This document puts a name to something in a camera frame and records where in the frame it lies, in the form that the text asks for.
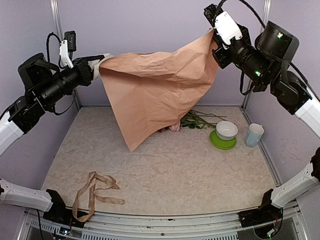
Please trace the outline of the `pink wrapping paper sheet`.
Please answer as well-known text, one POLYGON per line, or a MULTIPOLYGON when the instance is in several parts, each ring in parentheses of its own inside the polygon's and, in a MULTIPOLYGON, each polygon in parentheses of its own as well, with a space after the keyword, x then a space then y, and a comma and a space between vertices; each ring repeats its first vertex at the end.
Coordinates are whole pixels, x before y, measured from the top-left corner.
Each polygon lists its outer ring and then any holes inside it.
POLYGON ((176 124, 212 87, 216 46, 209 31, 175 52, 127 53, 100 64, 103 86, 131 151, 176 124))

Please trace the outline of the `yellow rose bunch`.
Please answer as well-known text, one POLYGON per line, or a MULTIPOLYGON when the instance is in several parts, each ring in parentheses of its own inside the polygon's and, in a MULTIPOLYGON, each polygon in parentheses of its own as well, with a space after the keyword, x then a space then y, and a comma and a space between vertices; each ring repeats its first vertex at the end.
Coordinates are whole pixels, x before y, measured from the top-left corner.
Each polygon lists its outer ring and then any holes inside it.
POLYGON ((218 122, 211 122, 206 118, 214 118, 219 121, 225 121, 227 116, 220 116, 214 113, 204 113, 197 110, 190 110, 180 120, 180 127, 189 129, 215 129, 218 122))

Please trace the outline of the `pink rose stem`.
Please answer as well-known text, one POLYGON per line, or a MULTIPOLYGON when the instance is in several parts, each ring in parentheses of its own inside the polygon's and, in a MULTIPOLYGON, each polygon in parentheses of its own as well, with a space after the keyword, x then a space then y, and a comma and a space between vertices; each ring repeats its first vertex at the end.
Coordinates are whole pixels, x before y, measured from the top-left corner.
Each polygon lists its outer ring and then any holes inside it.
POLYGON ((175 124, 169 126, 169 130, 172 132, 178 132, 180 130, 180 127, 181 127, 181 122, 178 121, 175 124))

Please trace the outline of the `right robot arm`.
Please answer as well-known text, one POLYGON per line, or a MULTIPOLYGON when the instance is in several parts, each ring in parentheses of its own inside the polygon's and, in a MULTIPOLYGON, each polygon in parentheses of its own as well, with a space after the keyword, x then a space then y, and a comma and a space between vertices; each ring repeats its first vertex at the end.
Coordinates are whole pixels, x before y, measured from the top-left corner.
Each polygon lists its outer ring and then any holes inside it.
MULTIPOLYGON (((204 16, 213 28, 217 48, 212 55, 220 68, 234 64, 243 77, 251 79, 250 92, 270 93, 290 114, 303 121, 316 135, 320 133, 320 100, 303 74, 293 65, 299 40, 279 25, 269 21, 263 24, 262 33, 251 42, 245 26, 235 22, 222 9, 222 4, 210 4, 204 16)), ((266 222, 275 213, 298 196, 320 183, 320 154, 311 158, 307 166, 283 185, 270 189, 261 205, 240 212, 244 219, 256 216, 266 222)))

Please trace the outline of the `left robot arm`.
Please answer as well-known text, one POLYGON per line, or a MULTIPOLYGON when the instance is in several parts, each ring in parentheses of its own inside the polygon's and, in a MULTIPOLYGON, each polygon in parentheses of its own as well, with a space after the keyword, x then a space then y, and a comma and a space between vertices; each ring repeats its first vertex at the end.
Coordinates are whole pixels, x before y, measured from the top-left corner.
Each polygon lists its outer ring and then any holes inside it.
MULTIPOLYGON (((12 103, 0 117, 0 152, 27 134, 47 112, 57 115, 55 104, 71 95, 78 86, 89 86, 98 77, 98 64, 105 55, 76 58, 61 70, 48 62, 43 53, 27 59, 18 67, 25 93, 12 103)), ((63 223, 70 211, 55 190, 36 190, 0 180, 1 204, 20 206, 50 213, 63 223)))

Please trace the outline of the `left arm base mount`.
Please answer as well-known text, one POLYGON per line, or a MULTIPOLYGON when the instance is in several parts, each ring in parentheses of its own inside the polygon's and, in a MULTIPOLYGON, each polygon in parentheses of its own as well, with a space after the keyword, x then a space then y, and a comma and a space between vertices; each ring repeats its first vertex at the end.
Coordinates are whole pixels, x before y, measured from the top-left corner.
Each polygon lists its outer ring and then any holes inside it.
POLYGON ((43 219, 70 227, 84 228, 85 223, 78 221, 73 216, 72 210, 66 208, 65 202, 57 191, 52 189, 45 191, 51 197, 52 206, 43 213, 43 219))

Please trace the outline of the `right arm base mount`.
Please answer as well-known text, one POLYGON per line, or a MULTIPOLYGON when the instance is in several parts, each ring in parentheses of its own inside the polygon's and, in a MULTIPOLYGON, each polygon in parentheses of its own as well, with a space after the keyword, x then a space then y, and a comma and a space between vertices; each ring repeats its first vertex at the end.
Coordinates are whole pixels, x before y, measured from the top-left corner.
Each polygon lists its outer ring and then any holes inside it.
POLYGON ((238 213, 242 228, 268 223, 282 217, 282 208, 272 205, 272 192, 273 189, 270 189, 263 194, 262 202, 257 208, 238 213))

